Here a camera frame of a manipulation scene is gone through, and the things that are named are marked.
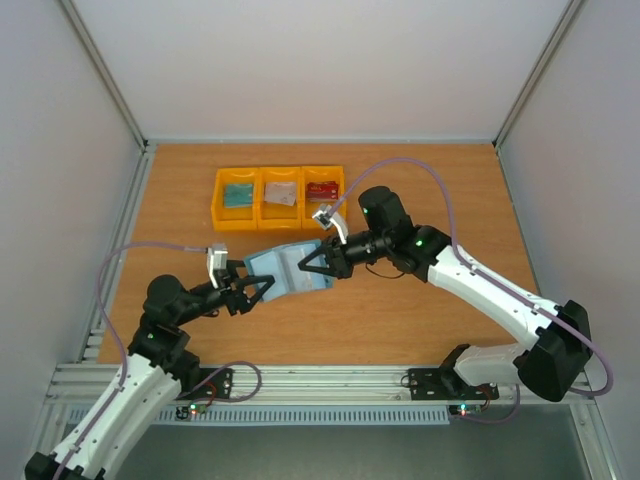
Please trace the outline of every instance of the teal item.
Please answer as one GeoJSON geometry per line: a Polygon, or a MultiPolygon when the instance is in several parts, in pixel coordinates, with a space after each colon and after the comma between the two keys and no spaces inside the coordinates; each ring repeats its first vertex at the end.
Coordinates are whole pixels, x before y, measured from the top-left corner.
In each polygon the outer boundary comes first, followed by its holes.
{"type": "Polygon", "coordinates": [[[224,187],[224,208],[253,205],[253,183],[230,183],[224,187]]]}
{"type": "MultiPolygon", "coordinates": [[[[333,286],[333,277],[319,273],[303,272],[298,262],[313,253],[321,245],[320,240],[280,245],[264,252],[254,253],[244,259],[250,275],[273,275],[275,283],[262,297],[263,302],[289,293],[311,292],[333,286]]],[[[323,255],[309,262],[310,266],[326,267],[323,255]]]]}

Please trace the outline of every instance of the white item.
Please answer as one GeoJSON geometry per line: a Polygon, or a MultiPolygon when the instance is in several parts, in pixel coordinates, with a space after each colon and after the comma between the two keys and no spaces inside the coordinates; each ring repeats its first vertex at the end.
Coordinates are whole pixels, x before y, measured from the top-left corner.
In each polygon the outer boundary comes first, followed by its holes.
{"type": "Polygon", "coordinates": [[[293,207],[296,204],[296,182],[267,182],[264,186],[264,201],[293,207]]]}

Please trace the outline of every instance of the wooden table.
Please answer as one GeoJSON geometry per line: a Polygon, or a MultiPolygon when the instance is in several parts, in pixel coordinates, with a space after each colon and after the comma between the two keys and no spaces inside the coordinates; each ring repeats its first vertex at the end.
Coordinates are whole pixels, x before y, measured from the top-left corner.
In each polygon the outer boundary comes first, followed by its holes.
{"type": "MultiPolygon", "coordinates": [[[[343,165],[347,183],[377,161],[411,156],[444,178],[453,198],[460,243],[475,258],[524,288],[534,283],[500,165],[491,145],[161,145],[157,149],[133,241],[207,246],[224,241],[230,258],[283,243],[323,238],[325,232],[225,233],[213,231],[210,203],[218,167],[343,165]]],[[[415,223],[449,231],[434,180],[405,164],[384,167],[349,198],[351,232],[365,228],[357,208],[368,187],[387,185],[400,195],[415,223]]],[[[373,268],[395,270],[386,261],[373,268]]],[[[159,249],[130,251],[112,309],[128,344],[138,326],[148,283],[171,273],[190,288],[207,280],[201,254],[159,249]]],[[[249,360],[257,364],[439,364],[460,343],[512,342],[497,324],[453,295],[414,277],[385,280],[356,269],[354,277],[321,292],[259,304],[247,315],[202,318],[186,325],[189,350],[203,364],[249,360]]],[[[99,361],[118,362],[107,336],[99,361]]]]}

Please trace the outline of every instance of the yellow bin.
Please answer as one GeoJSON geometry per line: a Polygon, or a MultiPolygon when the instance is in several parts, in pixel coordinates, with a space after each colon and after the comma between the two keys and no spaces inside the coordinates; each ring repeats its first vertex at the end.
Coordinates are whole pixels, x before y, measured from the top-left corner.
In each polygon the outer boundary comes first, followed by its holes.
{"type": "MultiPolygon", "coordinates": [[[[211,202],[213,228],[218,232],[251,230],[319,230],[321,227],[311,215],[320,205],[308,202],[306,186],[309,182],[333,180],[340,187],[339,196],[345,191],[344,171],[340,166],[220,168],[211,202]],[[296,182],[297,198],[293,206],[266,203],[264,185],[268,182],[296,182]],[[231,183],[253,184],[251,207],[225,208],[224,190],[231,183]]],[[[338,210],[346,218],[347,202],[338,210]]]]}

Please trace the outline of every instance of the white panel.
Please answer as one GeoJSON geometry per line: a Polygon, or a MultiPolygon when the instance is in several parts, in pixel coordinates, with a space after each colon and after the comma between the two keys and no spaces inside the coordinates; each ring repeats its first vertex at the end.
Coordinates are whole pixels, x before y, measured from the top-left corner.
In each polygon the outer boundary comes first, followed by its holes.
{"type": "Polygon", "coordinates": [[[613,363],[598,405],[628,479],[640,471],[639,18],[637,0],[587,2],[503,151],[543,293],[583,303],[613,363]]]}
{"type": "Polygon", "coordinates": [[[0,2],[0,464],[73,360],[136,148],[60,7],[0,2]]]}
{"type": "Polygon", "coordinates": [[[491,140],[566,0],[81,0],[143,133],[491,140]]]}

